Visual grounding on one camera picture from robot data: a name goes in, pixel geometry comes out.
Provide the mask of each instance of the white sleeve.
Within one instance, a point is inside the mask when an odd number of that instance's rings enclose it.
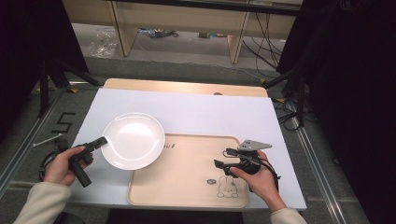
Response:
[[[304,218],[292,208],[283,208],[271,214],[272,224],[306,224]]]
[[[30,189],[27,202],[14,224],[52,224],[56,217],[64,210],[70,195],[71,190],[65,185],[48,182],[35,184]]]

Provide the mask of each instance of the white plate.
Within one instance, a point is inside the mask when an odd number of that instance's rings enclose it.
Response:
[[[105,159],[122,170],[137,170],[154,162],[163,151],[163,126],[154,117],[143,113],[122,115],[111,121],[103,136]]]

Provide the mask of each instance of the desk leg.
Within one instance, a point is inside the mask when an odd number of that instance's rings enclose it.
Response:
[[[117,2],[109,2],[112,14],[116,18],[114,25],[117,37],[119,40],[120,54],[122,57],[127,57],[131,51],[134,39],[136,38],[138,28],[128,24],[123,17],[121,8],[117,6]]]
[[[248,24],[249,13],[244,12],[239,27],[239,35],[227,35],[228,49],[230,50],[231,63],[238,63],[239,51],[241,50],[242,41],[245,35],[245,29]]]

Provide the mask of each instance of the wooden board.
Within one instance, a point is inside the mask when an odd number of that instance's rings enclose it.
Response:
[[[167,134],[161,156],[133,171],[128,200],[133,205],[242,208],[248,203],[248,185],[224,175],[214,160],[225,158],[227,147],[237,148],[233,137]]]
[[[134,91],[166,91],[211,95],[268,97],[267,91],[263,87],[125,78],[109,78],[106,81],[104,88]]]

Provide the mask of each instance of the hand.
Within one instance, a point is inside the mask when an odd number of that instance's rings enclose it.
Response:
[[[266,160],[264,162],[269,165],[265,153],[261,150],[257,150],[257,152],[259,153],[259,158]],[[232,167],[230,170],[249,184],[253,192],[267,203],[271,212],[286,208],[285,203],[276,190],[274,177],[265,166],[262,165],[259,172],[255,175],[249,175],[236,167]]]
[[[58,154],[55,160],[47,165],[44,182],[71,186],[76,176],[69,170],[69,159],[84,149],[85,147],[72,147]],[[80,165],[83,169],[87,167],[84,162],[81,162]]]

